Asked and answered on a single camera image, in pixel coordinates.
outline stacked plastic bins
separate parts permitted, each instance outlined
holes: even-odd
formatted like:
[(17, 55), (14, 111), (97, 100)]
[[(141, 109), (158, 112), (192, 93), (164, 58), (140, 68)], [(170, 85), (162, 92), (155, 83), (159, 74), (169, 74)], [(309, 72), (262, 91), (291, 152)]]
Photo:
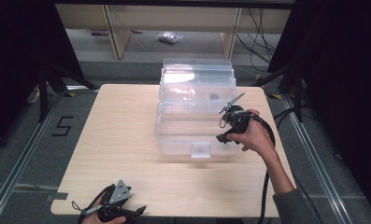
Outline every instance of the stacked plastic bins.
[(219, 114), (236, 97), (230, 61), (165, 59), (159, 94), (155, 137), (164, 155), (210, 158), (237, 153), (236, 143), (216, 138), (231, 128), (220, 126)]

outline light wooden tabletop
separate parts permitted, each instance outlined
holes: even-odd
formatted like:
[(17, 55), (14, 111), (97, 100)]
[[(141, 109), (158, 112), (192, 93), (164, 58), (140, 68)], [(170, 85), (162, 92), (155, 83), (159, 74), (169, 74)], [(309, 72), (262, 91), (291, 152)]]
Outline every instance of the light wooden tabletop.
[[(246, 93), (239, 104), (260, 111), (272, 127), (276, 149), (293, 181), (264, 91), (236, 90)], [(265, 166), (255, 152), (242, 152), (239, 145), (234, 156), (209, 159), (161, 154), (153, 131), (158, 91), (158, 85), (106, 84), (100, 89), (58, 190), (68, 196), (54, 200), (52, 213), (78, 215), (72, 201), (85, 208), (103, 188), (122, 179), (133, 193), (124, 207), (146, 205), (143, 216), (260, 215)], [(269, 183), (265, 215), (278, 217), (272, 195)]]

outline black sleeve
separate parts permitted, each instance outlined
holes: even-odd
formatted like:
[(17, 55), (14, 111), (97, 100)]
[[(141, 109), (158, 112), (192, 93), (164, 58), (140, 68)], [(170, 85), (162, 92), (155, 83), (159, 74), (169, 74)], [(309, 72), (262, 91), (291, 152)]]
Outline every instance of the black sleeve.
[(298, 189), (282, 195), (273, 195), (273, 200), (275, 201), (278, 215), (283, 224), (320, 224)]

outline electrical wire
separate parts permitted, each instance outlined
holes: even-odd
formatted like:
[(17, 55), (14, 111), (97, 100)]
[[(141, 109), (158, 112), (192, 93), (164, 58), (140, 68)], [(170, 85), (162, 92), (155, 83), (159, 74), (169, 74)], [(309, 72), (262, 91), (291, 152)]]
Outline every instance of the electrical wire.
[(249, 34), (249, 37), (254, 41), (254, 44), (257, 43), (257, 37), (258, 35), (261, 36), (261, 39), (263, 40), (264, 42), (264, 45), (261, 45), (259, 43), (257, 43), (259, 46), (265, 48), (266, 50), (266, 53), (267, 53), (267, 56), (269, 57), (269, 59), (271, 59), (271, 56), (273, 56), (273, 53), (272, 51), (275, 51), (276, 48), (274, 48), (272, 45), (270, 45), (266, 39), (264, 38), (264, 23), (263, 23), (263, 18), (264, 18), (264, 10), (262, 8), (259, 9), (260, 10), (260, 22), (259, 24), (257, 24), (256, 20), (254, 19), (254, 17), (252, 16), (252, 13), (251, 13), (251, 10), (249, 8), (249, 14), (252, 18), (252, 21), (254, 22), (254, 25), (255, 25), (255, 28), (257, 29), (257, 35), (255, 36), (255, 39), (251, 38), (250, 34)]

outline black cable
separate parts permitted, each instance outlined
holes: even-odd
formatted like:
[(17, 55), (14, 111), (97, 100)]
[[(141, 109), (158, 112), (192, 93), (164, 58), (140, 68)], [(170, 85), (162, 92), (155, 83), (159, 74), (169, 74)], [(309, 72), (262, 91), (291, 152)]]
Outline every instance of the black cable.
[(254, 40), (256, 42), (257, 36), (259, 34), (259, 35), (261, 35), (261, 38), (264, 41), (264, 46), (260, 45), (261, 47), (266, 48), (266, 49), (269, 49), (269, 50), (276, 50), (276, 48), (273, 47), (272, 45), (270, 45), (266, 41), (266, 39), (264, 38), (264, 24), (263, 24), (264, 10), (262, 8), (260, 8), (260, 25), (257, 24), (256, 20), (252, 16), (252, 13), (251, 13), (250, 9), (249, 9), (249, 14), (250, 14), (250, 16), (252, 18), (252, 21), (254, 22), (254, 25), (255, 25), (256, 29), (257, 29), (257, 35), (255, 36), (255, 40), (254, 39), (252, 39), (252, 40)]
[(255, 54), (256, 56), (258, 56), (259, 58), (261, 58), (262, 60), (264, 60), (266, 63), (270, 63), (269, 60), (267, 60), (262, 54), (258, 53), (257, 51), (255, 51), (253, 48), (250, 48), (246, 43), (243, 42), (243, 40), (240, 38), (240, 36), (238, 36), (238, 34), (236, 34), (238, 40), (240, 41), (240, 43), (243, 45), (243, 47), (248, 50), (249, 52)]
[(258, 220), (258, 224), (262, 224), (264, 222), (264, 211), (266, 208), (266, 194), (267, 194), (268, 184), (269, 184), (269, 173), (266, 171), (266, 174), (264, 175), (264, 188), (262, 190), (261, 214)]

